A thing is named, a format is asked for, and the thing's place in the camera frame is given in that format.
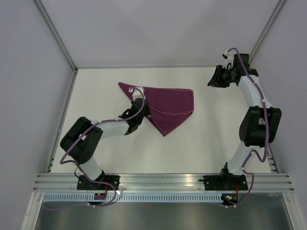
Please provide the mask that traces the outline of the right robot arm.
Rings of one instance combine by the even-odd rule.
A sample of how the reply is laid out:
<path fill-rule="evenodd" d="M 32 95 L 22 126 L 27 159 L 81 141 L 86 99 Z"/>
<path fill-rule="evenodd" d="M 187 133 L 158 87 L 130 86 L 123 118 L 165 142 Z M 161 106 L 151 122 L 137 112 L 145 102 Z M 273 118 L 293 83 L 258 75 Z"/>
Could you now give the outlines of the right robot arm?
<path fill-rule="evenodd" d="M 224 63 L 215 69 L 209 87 L 227 88 L 236 84 L 243 93 L 248 110 L 239 127 L 239 146 L 218 176 L 203 178 L 206 190 L 247 190 L 245 168 L 253 156 L 266 161 L 269 144 L 275 139 L 282 112 L 267 100 L 260 86 L 259 74 L 249 64 L 249 55 L 229 51 L 223 54 Z"/>

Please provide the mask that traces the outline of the purple cloth napkin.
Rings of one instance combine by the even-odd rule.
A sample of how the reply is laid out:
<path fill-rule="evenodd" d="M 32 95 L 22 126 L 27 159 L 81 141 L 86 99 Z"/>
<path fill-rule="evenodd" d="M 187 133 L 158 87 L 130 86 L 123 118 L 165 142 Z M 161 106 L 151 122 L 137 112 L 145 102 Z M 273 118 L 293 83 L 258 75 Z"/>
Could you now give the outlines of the purple cloth napkin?
<path fill-rule="evenodd" d="M 129 88 L 134 86 L 123 82 L 118 85 L 133 101 Z M 194 94 L 191 89 L 144 87 L 143 99 L 147 100 L 151 112 L 146 118 L 164 137 L 187 120 L 194 111 Z"/>

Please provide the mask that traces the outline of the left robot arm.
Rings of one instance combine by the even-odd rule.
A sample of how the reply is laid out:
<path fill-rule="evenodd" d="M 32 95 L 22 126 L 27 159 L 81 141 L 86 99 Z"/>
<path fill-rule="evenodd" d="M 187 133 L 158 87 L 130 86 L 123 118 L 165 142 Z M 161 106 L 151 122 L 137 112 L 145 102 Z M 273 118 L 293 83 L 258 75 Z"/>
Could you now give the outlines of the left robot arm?
<path fill-rule="evenodd" d="M 144 117 L 150 114 L 147 100 L 137 98 L 118 120 L 98 122 L 84 116 L 78 118 L 60 142 L 60 147 L 65 151 L 60 164 L 74 163 L 93 189 L 101 189 L 105 184 L 105 173 L 94 159 L 98 143 L 104 138 L 133 133 L 142 124 Z"/>

